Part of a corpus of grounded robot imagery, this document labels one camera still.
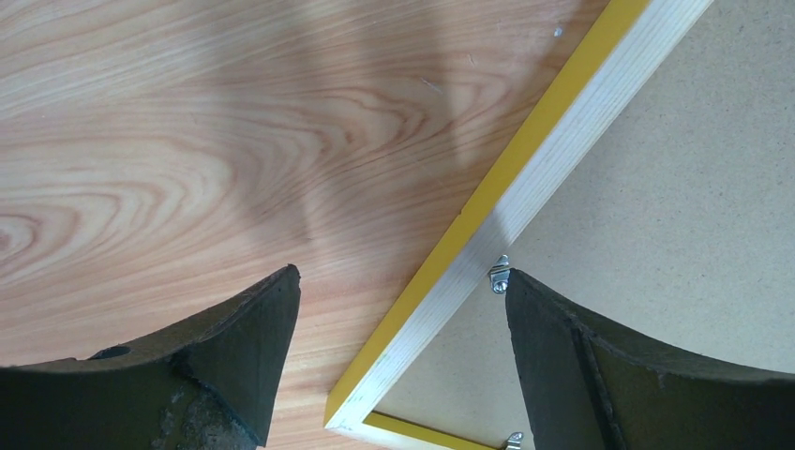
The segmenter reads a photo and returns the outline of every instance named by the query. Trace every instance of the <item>yellow inner frame edge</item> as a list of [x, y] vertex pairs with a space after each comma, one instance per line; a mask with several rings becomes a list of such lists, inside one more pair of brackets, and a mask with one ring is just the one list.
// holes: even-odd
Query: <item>yellow inner frame edge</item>
[[[378, 360], [389, 342], [464, 249], [497, 201], [651, 1], [611, 0], [607, 4], [569, 60], [563, 65], [549, 89], [464, 204], [461, 214], [431, 250], [406, 289], [331, 390], [326, 402], [324, 423], [328, 423], [350, 396], [354, 387]], [[467, 450], [491, 448], [377, 412], [368, 415], [365, 423], [451, 448]]]

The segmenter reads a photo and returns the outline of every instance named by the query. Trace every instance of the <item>screw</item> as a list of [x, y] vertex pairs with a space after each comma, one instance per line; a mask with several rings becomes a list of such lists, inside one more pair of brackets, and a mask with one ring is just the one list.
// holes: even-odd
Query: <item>screw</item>
[[505, 293], [508, 290], [508, 282], [507, 281], [496, 281], [494, 284], [491, 285], [491, 290], [494, 293]]

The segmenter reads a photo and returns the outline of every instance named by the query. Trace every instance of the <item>white speck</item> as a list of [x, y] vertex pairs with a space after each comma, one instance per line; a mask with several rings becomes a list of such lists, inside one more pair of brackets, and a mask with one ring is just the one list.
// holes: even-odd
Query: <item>white speck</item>
[[436, 92], [438, 92], [440, 94], [444, 94], [442, 89], [439, 86], [437, 86], [436, 84], [434, 84], [432, 82], [429, 82], [428, 80], [426, 80], [424, 78], [420, 78], [420, 81], [422, 81], [427, 87], [433, 89], [434, 91], [436, 91]]

